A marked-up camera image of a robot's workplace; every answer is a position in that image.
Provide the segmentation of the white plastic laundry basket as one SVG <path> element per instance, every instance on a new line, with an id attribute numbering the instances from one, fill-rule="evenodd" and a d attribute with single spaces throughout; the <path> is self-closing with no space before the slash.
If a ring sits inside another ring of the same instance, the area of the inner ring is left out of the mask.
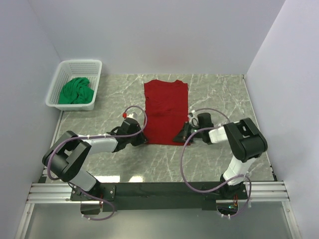
<path id="1" fill-rule="evenodd" d="M 46 105 L 60 111 L 91 111 L 95 105 L 95 99 L 102 71 L 102 62 L 93 59 L 77 59 L 62 61 L 52 78 L 46 97 Z M 89 87 L 94 91 L 93 99 L 87 104 L 59 104 L 59 96 L 62 87 L 77 77 L 86 77 Z"/>

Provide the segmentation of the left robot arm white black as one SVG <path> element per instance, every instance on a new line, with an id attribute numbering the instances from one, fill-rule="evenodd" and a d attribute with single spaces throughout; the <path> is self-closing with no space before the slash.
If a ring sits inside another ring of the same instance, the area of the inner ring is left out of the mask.
<path id="1" fill-rule="evenodd" d="M 102 152 L 115 153 L 128 144 L 139 146 L 147 141 L 138 121 L 128 117 L 106 134 L 84 136 L 68 130 L 47 151 L 42 163 L 58 179 L 80 187 L 86 199 L 94 200 L 100 193 L 99 181 L 82 169 L 87 156 Z"/>

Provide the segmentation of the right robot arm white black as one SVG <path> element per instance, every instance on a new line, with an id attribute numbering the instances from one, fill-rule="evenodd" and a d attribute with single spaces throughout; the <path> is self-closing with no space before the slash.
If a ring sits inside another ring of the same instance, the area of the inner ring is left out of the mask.
<path id="1" fill-rule="evenodd" d="M 247 173 L 252 163 L 256 161 L 268 149 L 268 143 L 260 130 L 251 118 L 244 118 L 236 122 L 228 122 L 222 126 L 212 126 L 209 113 L 202 113 L 197 116 L 204 120 L 198 120 L 198 124 L 193 129 L 193 125 L 185 123 L 185 129 L 181 131 L 183 135 L 178 141 L 184 140 L 184 145 L 180 157 L 180 172 L 186 186 L 197 193 L 213 193 L 218 191 L 220 196 L 229 199 L 240 191 L 247 178 Z M 198 134 L 207 144 L 218 144 L 228 142 L 232 152 L 232 159 L 226 171 L 220 177 L 220 184 L 212 189 L 196 189 L 187 181 L 183 171 L 183 155 L 186 146 L 193 141 Z"/>

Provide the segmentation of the red t-shirt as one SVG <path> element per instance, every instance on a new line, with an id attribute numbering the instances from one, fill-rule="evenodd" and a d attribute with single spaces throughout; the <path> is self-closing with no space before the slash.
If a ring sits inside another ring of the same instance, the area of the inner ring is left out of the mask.
<path id="1" fill-rule="evenodd" d="M 183 81 L 151 80 L 144 84 L 145 112 L 148 117 L 144 135 L 149 144 L 182 146 L 174 138 L 188 121 L 188 85 Z"/>

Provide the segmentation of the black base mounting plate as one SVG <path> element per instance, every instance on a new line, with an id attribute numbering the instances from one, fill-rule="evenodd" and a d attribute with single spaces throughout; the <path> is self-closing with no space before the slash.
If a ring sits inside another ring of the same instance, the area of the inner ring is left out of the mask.
<path id="1" fill-rule="evenodd" d="M 183 182 L 101 183 L 93 196 L 111 202 L 116 210 L 202 209 L 216 211 L 218 200 L 246 200 L 244 184 L 225 185 L 211 193 L 197 193 Z"/>

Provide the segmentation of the green t-shirt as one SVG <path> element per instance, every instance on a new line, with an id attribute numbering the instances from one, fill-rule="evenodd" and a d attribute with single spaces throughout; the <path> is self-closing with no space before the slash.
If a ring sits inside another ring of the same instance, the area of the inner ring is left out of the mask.
<path id="1" fill-rule="evenodd" d="M 94 96 L 94 90 L 89 87 L 86 77 L 77 77 L 66 83 L 59 95 L 59 104 L 88 104 Z"/>

